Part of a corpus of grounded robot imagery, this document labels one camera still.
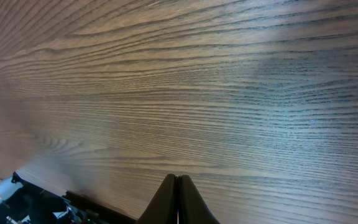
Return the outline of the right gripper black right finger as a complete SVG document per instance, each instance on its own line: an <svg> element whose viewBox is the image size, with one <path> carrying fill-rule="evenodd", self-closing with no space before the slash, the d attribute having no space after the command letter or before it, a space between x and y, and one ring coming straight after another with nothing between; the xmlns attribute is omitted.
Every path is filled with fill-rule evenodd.
<svg viewBox="0 0 358 224"><path fill-rule="evenodd" d="M219 224L189 175L178 177L178 223Z"/></svg>

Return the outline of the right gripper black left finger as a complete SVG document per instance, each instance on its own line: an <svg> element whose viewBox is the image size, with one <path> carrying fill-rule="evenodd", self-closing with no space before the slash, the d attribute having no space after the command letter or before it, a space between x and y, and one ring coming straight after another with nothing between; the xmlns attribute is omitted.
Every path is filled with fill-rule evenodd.
<svg viewBox="0 0 358 224"><path fill-rule="evenodd" d="M168 174L136 224L175 224L178 204L176 176Z"/></svg>

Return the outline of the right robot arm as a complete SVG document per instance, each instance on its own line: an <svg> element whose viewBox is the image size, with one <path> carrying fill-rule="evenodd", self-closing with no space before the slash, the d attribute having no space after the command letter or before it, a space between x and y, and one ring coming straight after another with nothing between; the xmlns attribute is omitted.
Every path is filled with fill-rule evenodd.
<svg viewBox="0 0 358 224"><path fill-rule="evenodd" d="M0 223L218 224L188 175L166 175L138 219L71 192L56 196L17 174L11 182L22 187L0 202Z"/></svg>

